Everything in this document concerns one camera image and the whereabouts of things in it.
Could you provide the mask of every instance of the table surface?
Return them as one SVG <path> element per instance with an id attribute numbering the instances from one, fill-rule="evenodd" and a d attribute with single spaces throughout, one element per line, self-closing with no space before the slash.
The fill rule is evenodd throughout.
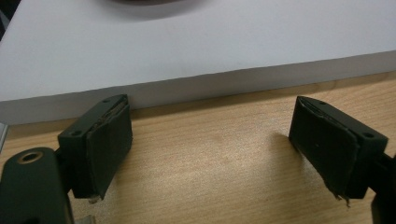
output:
<path id="1" fill-rule="evenodd" d="M 98 223 L 371 223 L 364 200 L 337 201 L 287 136 L 297 95 L 325 101 L 389 138 L 396 152 L 396 72 L 133 111 L 132 151 L 96 204 Z M 0 164 L 57 148 L 74 120 L 10 127 Z"/>

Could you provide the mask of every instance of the white surface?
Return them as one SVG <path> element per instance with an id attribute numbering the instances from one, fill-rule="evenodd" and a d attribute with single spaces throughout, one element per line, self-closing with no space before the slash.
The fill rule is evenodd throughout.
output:
<path id="1" fill-rule="evenodd" d="M 22 1 L 0 44 L 0 120 L 18 122 L 20 99 L 395 50 L 394 0 Z"/>

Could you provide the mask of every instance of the white cardboard box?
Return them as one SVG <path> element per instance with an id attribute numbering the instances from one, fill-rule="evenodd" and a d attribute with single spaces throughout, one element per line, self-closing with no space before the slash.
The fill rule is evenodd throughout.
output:
<path id="1" fill-rule="evenodd" d="M 0 121 L 78 117 L 396 70 L 396 1 L 22 1 L 0 43 Z"/>

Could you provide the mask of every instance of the screw hole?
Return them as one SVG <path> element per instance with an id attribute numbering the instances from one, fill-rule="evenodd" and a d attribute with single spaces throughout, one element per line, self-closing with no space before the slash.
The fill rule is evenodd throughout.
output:
<path id="1" fill-rule="evenodd" d="M 43 157 L 43 152 L 41 151 L 28 152 L 18 158 L 18 163 L 19 164 L 32 163 L 34 161 L 40 160 L 41 157 Z"/>
<path id="2" fill-rule="evenodd" d="M 363 133 L 363 135 L 368 138 L 374 138 L 374 135 L 372 133 Z"/>
<path id="3" fill-rule="evenodd" d="M 81 134 L 81 131 L 74 131 L 74 132 L 70 133 L 70 135 L 72 135 L 72 136 L 78 136 L 80 134 Z"/>

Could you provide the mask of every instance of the wood grain surface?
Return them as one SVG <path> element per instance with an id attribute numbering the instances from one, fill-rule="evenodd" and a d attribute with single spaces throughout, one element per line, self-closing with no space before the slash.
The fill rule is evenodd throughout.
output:
<path id="1" fill-rule="evenodd" d="M 76 218 L 120 223 L 371 223 L 364 200 L 337 201 L 291 146 L 297 95 L 325 101 L 389 138 L 396 152 L 396 72 L 133 111 L 132 151 L 105 199 L 69 194 Z M 1 166 L 57 148 L 73 120 L 10 127 Z"/>

